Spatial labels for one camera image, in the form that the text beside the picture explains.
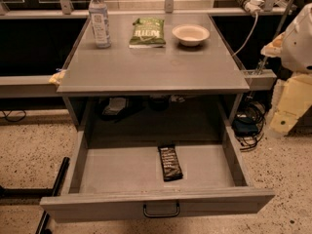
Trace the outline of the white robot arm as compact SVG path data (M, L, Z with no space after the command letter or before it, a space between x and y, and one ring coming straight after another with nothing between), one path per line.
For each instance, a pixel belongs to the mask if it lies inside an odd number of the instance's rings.
M282 66L292 72L275 85L269 113L269 130L285 136L312 106L312 4L305 5L261 53L280 58Z

